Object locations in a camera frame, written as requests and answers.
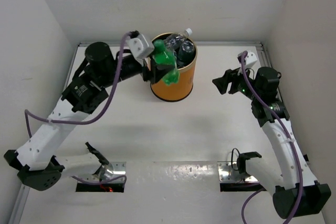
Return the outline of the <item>green Sprite bottle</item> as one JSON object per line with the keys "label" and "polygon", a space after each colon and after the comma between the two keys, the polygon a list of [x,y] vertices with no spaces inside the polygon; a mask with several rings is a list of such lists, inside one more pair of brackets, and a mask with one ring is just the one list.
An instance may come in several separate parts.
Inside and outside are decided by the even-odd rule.
{"label": "green Sprite bottle", "polygon": [[153,42],[154,45],[154,61],[157,65],[167,65],[172,67],[161,80],[166,86],[177,84],[180,78],[180,73],[177,69],[176,57],[173,50],[167,47],[164,40],[157,39]]}

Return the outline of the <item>clear ribbed bottle white cap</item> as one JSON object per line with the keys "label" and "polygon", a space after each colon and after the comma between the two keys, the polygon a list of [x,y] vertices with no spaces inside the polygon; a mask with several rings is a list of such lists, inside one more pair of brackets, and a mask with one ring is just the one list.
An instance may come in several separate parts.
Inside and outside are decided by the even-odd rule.
{"label": "clear ribbed bottle white cap", "polygon": [[167,38],[164,39],[165,47],[170,50],[177,50],[181,46],[181,44],[186,41],[191,35],[193,31],[190,28],[185,29],[181,33],[172,33]]}

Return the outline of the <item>clear bottle dark green label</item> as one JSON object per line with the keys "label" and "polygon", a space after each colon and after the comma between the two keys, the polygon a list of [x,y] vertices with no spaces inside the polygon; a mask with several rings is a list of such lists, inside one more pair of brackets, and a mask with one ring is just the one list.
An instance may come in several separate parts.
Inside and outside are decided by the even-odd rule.
{"label": "clear bottle dark green label", "polygon": [[194,55],[195,55],[194,44],[189,40],[184,41],[181,44],[179,51],[177,53],[178,68],[183,68],[189,65],[193,61]]}

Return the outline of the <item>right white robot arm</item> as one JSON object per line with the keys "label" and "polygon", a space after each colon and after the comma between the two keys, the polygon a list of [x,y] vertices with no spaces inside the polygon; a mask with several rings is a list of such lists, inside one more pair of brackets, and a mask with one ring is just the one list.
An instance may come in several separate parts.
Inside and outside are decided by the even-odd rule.
{"label": "right white robot arm", "polygon": [[233,169],[259,181],[285,223],[294,217],[318,214],[330,198],[331,190],[328,184],[318,182],[299,149],[289,113],[277,97],[281,73],[271,67],[261,67],[254,79],[249,74],[249,70],[228,69],[212,83],[220,94],[240,92],[251,100],[252,113],[271,143],[281,173],[276,174],[258,152],[239,153]]}

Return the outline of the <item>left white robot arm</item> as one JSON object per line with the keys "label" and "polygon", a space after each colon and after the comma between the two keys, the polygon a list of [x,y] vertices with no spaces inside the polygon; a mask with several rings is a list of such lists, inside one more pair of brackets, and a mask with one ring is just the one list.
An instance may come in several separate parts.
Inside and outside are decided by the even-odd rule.
{"label": "left white robot arm", "polygon": [[90,44],[50,115],[35,133],[29,133],[24,145],[8,150],[5,160],[18,171],[23,185],[38,191],[49,189],[65,177],[96,186],[121,179],[122,175],[114,175],[111,163],[92,145],[87,145],[87,153],[80,156],[56,156],[56,150],[76,126],[93,122],[89,115],[98,106],[110,105],[119,82],[140,74],[144,81],[157,83],[175,68],[176,57],[162,40],[123,40],[116,56],[105,42]]}

